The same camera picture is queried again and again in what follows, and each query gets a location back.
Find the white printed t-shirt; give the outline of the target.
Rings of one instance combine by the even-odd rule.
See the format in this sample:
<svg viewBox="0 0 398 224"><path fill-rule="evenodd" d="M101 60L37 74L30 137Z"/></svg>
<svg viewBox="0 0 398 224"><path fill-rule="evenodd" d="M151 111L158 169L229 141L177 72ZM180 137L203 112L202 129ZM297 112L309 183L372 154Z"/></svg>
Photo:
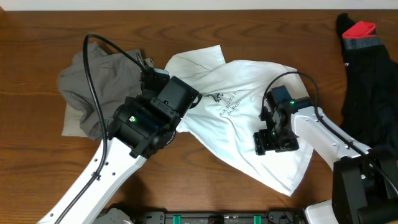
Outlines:
<svg viewBox="0 0 398 224"><path fill-rule="evenodd" d="M253 134L266 128L260 120L268 85L287 87L294 98L307 96L296 69L274 62L225 62L219 45L175 54L166 71L202 95L188 110L177 132L195 136L210 152L264 185L291 196L301 183L313 149L299 140L290 152L255 153Z"/></svg>

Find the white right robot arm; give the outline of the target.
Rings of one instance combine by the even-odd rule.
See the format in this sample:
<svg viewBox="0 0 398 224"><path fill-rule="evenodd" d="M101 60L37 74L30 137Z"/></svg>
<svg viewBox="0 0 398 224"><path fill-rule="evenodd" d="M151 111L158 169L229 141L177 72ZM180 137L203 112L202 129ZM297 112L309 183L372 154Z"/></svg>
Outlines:
<svg viewBox="0 0 398 224"><path fill-rule="evenodd" d="M306 223L394 223L397 164L385 150L356 141L303 99L262 106L266 128L254 133L257 155L296 151L309 143L333 171L332 198L309 205Z"/></svg>

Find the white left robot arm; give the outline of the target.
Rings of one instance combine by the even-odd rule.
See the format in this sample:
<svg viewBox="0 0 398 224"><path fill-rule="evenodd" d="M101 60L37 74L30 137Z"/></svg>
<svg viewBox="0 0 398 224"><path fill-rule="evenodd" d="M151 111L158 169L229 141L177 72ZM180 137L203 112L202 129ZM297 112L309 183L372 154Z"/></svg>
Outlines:
<svg viewBox="0 0 398 224"><path fill-rule="evenodd" d="M173 140L178 113L162 94L175 80L158 68L149 73L142 95L116 109L94 157L40 223L93 223L126 179Z"/></svg>

